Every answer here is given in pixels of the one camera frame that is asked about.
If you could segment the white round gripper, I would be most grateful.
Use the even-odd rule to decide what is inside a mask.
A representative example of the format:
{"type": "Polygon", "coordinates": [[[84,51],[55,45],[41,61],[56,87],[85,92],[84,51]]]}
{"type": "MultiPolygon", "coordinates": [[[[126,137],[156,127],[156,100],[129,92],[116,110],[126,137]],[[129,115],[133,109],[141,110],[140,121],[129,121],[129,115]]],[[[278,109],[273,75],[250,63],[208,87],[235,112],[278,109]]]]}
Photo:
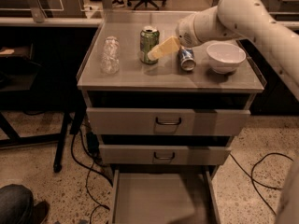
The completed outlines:
{"type": "Polygon", "coordinates": [[[191,14],[183,19],[178,20],[176,35],[168,37],[161,44],[156,45],[148,52],[148,58],[151,61],[160,59],[166,55],[177,52],[180,44],[184,47],[192,48],[202,44],[194,30],[195,15],[191,14]]]}

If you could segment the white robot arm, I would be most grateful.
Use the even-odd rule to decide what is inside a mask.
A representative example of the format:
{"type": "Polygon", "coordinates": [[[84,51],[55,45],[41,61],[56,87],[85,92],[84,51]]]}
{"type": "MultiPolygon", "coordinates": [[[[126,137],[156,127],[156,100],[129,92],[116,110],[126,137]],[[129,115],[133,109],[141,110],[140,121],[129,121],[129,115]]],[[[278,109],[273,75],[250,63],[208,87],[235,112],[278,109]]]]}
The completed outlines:
{"type": "MultiPolygon", "coordinates": [[[[260,51],[299,100],[299,35],[277,22],[261,0],[219,0],[178,21],[170,47],[197,47],[210,40],[245,38],[260,51]]],[[[275,224],[299,224],[299,157],[287,173],[275,224]]]]}

